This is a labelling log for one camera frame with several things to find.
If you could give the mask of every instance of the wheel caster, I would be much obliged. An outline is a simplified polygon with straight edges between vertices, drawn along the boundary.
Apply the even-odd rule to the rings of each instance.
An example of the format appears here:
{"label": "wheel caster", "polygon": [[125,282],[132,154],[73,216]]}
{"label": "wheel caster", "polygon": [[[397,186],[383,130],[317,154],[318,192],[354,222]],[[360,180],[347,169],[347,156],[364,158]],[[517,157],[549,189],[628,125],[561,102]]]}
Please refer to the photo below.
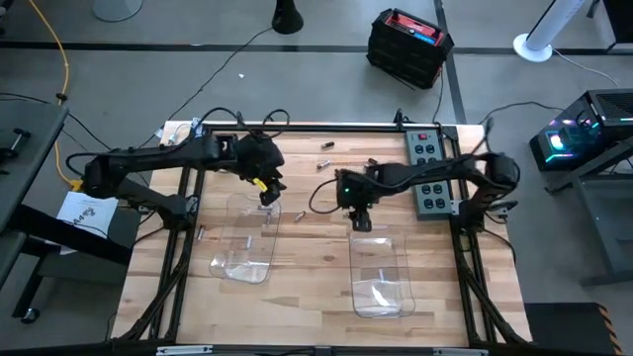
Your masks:
{"label": "wheel caster", "polygon": [[30,324],[36,322],[38,317],[40,317],[40,311],[34,308],[29,308],[20,321],[24,324]]}

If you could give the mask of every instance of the power strip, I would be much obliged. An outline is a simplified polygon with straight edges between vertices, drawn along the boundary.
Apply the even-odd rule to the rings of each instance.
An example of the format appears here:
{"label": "power strip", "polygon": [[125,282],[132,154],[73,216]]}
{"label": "power strip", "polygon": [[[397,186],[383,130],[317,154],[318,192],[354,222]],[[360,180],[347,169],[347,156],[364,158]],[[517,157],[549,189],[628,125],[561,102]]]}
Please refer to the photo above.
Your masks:
{"label": "power strip", "polygon": [[[406,133],[408,161],[426,164],[444,159],[444,146],[437,130],[415,130]],[[415,214],[422,222],[447,220],[452,214],[448,181],[414,186]]]}

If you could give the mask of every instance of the clear plastic bag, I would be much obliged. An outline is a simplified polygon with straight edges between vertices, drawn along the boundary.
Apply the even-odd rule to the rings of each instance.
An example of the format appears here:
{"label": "clear plastic bag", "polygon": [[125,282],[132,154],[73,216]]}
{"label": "clear plastic bag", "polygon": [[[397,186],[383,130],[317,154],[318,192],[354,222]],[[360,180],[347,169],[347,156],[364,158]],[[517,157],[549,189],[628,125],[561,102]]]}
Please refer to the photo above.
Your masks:
{"label": "clear plastic bag", "polygon": [[228,197],[222,235],[209,264],[212,276],[250,284],[264,282],[275,251],[280,217],[277,202],[264,207],[257,196]]}
{"label": "clear plastic bag", "polygon": [[359,316],[402,317],[415,311],[406,245],[387,228],[350,234],[352,302]]}

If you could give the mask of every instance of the yellow tape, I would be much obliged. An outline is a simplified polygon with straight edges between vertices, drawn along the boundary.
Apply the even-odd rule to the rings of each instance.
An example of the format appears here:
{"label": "yellow tape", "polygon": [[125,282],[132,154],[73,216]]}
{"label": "yellow tape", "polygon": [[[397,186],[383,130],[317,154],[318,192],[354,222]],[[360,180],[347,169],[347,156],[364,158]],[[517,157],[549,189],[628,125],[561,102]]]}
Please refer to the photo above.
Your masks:
{"label": "yellow tape", "polygon": [[261,191],[264,193],[266,193],[266,191],[268,190],[268,187],[266,187],[264,182],[260,181],[259,178],[253,179],[253,183],[255,183],[255,185],[259,187],[259,189],[261,189]]}

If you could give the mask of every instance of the black stand base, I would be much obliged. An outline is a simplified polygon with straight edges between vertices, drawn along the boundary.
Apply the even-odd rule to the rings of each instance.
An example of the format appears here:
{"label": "black stand base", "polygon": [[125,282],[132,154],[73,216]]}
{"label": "black stand base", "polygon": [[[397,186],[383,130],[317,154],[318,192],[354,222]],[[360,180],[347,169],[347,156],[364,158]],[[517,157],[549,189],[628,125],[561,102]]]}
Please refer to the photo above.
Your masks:
{"label": "black stand base", "polygon": [[304,26],[304,18],[297,11],[295,0],[277,0],[272,25],[282,35],[298,32]]}

